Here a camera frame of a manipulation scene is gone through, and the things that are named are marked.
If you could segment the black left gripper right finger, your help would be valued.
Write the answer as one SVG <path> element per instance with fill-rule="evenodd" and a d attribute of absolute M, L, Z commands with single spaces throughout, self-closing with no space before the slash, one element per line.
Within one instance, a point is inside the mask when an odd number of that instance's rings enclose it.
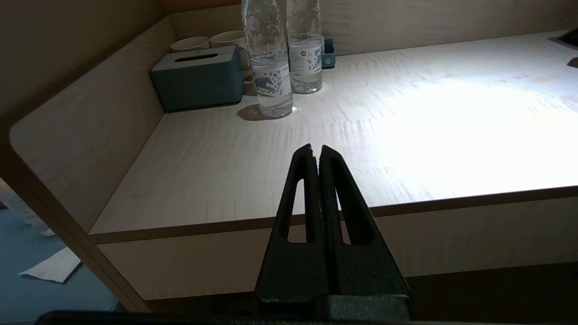
<path fill-rule="evenodd" d="M 320 199 L 330 291 L 323 316 L 411 316 L 411 292 L 345 159 L 324 145 Z"/>

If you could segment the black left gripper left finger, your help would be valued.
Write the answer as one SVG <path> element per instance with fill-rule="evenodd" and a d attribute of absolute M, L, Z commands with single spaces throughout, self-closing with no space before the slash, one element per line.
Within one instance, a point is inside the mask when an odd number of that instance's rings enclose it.
<path fill-rule="evenodd" d="M 289 242 L 299 181 L 304 182 L 304 243 Z M 255 288 L 257 312 L 307 312 L 310 301 L 329 293 L 326 241 L 317 162 L 311 144 L 291 158 L 275 222 Z"/>

